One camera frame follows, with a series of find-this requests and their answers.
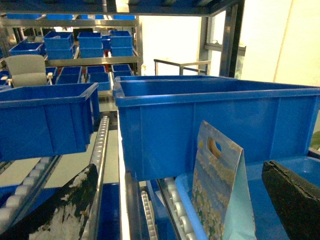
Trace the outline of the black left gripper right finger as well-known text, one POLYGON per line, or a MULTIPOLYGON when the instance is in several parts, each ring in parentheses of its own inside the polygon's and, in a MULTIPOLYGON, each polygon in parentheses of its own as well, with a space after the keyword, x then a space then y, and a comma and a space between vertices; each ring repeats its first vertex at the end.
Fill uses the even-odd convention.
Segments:
POLYGON ((265 161, 262 182, 291 240, 320 238, 320 188, 277 161, 265 161))

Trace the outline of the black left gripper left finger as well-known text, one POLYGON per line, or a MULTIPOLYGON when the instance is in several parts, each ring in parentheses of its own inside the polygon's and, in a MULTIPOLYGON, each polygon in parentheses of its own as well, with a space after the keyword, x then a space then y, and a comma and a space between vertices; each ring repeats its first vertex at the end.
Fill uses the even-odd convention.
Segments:
POLYGON ((98 182, 93 163, 4 231, 2 240, 79 240, 89 219, 98 182))

